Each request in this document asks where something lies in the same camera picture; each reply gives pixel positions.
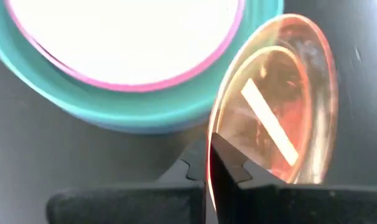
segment gray surface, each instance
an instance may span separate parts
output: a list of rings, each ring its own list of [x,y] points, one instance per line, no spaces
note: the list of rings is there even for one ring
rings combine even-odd
[[[62,188],[156,179],[200,130],[102,130],[60,110],[0,62],[0,223],[45,223],[44,205]]]

